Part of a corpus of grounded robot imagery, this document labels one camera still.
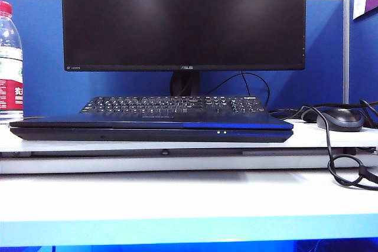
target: black cable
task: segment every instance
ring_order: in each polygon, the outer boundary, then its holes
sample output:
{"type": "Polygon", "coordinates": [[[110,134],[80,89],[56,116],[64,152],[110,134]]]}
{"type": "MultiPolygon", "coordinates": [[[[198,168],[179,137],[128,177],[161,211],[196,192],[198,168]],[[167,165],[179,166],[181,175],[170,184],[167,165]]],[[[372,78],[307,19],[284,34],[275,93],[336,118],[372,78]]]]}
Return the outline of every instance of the black cable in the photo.
{"type": "Polygon", "coordinates": [[[280,119],[282,117],[286,117],[288,114],[292,115],[296,111],[297,111],[297,109],[277,109],[277,110],[269,111],[269,114],[272,115],[272,114],[275,114],[275,113],[282,113],[281,115],[273,115],[273,117],[280,119]]]}
{"type": "Polygon", "coordinates": [[[329,125],[328,125],[326,118],[323,116],[323,114],[318,109],[316,109],[313,106],[308,106],[308,105],[304,104],[294,114],[286,117],[286,119],[297,116],[305,108],[312,109],[314,112],[316,112],[316,114],[319,115],[319,117],[323,120],[323,122],[325,124],[325,134],[326,134],[326,137],[327,137],[327,151],[328,151],[328,155],[329,155],[329,158],[330,158],[330,160],[328,162],[328,170],[333,175],[334,179],[342,186],[346,186],[346,187],[354,186],[354,187],[358,187],[358,188],[362,188],[362,189],[378,191],[378,186],[370,186],[370,185],[360,184],[360,182],[363,179],[367,179],[371,182],[378,184],[378,176],[370,173],[367,170],[367,168],[363,165],[363,163],[360,159],[358,159],[357,157],[355,157],[353,155],[348,155],[348,154],[341,154],[341,155],[335,155],[335,156],[333,155],[333,150],[332,150],[331,141],[330,141],[329,125]],[[355,162],[358,163],[358,165],[359,165],[359,177],[356,180],[349,181],[347,179],[342,178],[341,176],[339,176],[337,174],[337,170],[335,168],[335,161],[337,159],[340,159],[340,158],[349,158],[349,159],[352,159],[352,160],[354,160],[355,162]]]}
{"type": "Polygon", "coordinates": [[[365,100],[360,100],[360,103],[367,106],[378,117],[378,112],[372,107],[372,103],[368,103],[365,100]]]}
{"type": "Polygon", "coordinates": [[[193,77],[190,77],[186,83],[186,85],[181,89],[181,91],[178,93],[178,97],[180,97],[186,90],[187,88],[192,85],[193,83],[193,77]]]}
{"type": "MultiPolygon", "coordinates": [[[[267,90],[267,92],[268,92],[268,95],[266,96],[266,101],[265,101],[265,107],[266,107],[266,106],[268,105],[268,103],[269,103],[269,99],[270,99],[270,97],[271,97],[271,89],[269,88],[268,83],[264,80],[263,77],[261,77],[261,76],[255,74],[255,73],[251,73],[251,72],[243,72],[243,74],[248,74],[248,75],[255,76],[255,77],[257,77],[257,78],[260,78],[260,79],[264,82],[264,84],[265,84],[265,86],[266,86],[266,90],[267,90]]],[[[208,94],[211,94],[213,91],[215,91],[217,88],[219,88],[219,87],[222,86],[224,83],[226,83],[226,82],[228,82],[229,80],[231,80],[232,78],[235,78],[235,77],[240,76],[240,75],[242,75],[242,74],[241,74],[241,73],[237,73],[237,74],[232,75],[231,77],[225,79],[225,81],[221,82],[221,83],[218,84],[216,87],[214,87],[214,88],[212,88],[210,91],[208,91],[208,92],[205,94],[205,96],[208,95],[208,94]]]]}
{"type": "Polygon", "coordinates": [[[248,86],[248,83],[247,83],[247,80],[246,80],[246,76],[244,75],[243,70],[241,71],[241,74],[242,74],[242,77],[243,77],[244,83],[246,84],[246,88],[247,88],[248,96],[250,96],[249,86],[248,86]]]}
{"type": "Polygon", "coordinates": [[[373,121],[372,117],[370,116],[370,114],[368,113],[366,107],[362,108],[362,112],[361,113],[364,114],[364,117],[366,118],[366,121],[368,122],[370,128],[375,128],[374,121],[373,121]]]}

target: red bottle cap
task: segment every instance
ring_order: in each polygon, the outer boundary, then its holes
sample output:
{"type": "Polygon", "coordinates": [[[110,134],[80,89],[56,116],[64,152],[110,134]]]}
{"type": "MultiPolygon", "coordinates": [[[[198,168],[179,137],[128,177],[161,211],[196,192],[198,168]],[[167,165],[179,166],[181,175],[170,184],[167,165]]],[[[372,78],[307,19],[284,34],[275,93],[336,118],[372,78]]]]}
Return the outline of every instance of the red bottle cap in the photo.
{"type": "Polygon", "coordinates": [[[12,5],[7,1],[0,0],[0,12],[12,14],[12,5]]]}

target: black monitor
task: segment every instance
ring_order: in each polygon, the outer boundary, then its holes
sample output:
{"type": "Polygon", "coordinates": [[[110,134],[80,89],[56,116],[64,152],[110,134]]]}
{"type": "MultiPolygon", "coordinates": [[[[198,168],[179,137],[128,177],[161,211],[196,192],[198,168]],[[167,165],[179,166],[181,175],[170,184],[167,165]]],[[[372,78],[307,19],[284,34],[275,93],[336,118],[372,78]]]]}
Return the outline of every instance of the black monitor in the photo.
{"type": "Polygon", "coordinates": [[[300,70],[305,0],[63,0],[67,71],[300,70]]]}

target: keyboard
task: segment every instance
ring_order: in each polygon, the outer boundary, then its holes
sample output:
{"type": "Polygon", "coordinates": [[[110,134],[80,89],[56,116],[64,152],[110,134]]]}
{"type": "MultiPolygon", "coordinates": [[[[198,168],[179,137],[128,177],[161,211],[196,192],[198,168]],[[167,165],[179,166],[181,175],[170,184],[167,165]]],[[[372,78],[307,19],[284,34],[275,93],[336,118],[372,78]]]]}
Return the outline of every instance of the keyboard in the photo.
{"type": "Polygon", "coordinates": [[[94,97],[80,113],[165,116],[184,113],[267,113],[255,96],[94,97]]]}

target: desk surface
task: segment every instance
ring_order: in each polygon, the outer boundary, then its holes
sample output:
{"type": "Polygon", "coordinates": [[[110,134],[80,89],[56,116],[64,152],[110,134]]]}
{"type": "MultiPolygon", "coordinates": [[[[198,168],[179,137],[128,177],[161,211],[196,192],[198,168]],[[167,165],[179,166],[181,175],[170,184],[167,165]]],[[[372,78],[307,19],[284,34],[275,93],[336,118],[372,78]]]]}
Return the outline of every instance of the desk surface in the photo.
{"type": "Polygon", "coordinates": [[[0,192],[0,247],[378,235],[378,193],[325,170],[5,175],[0,192]]]}

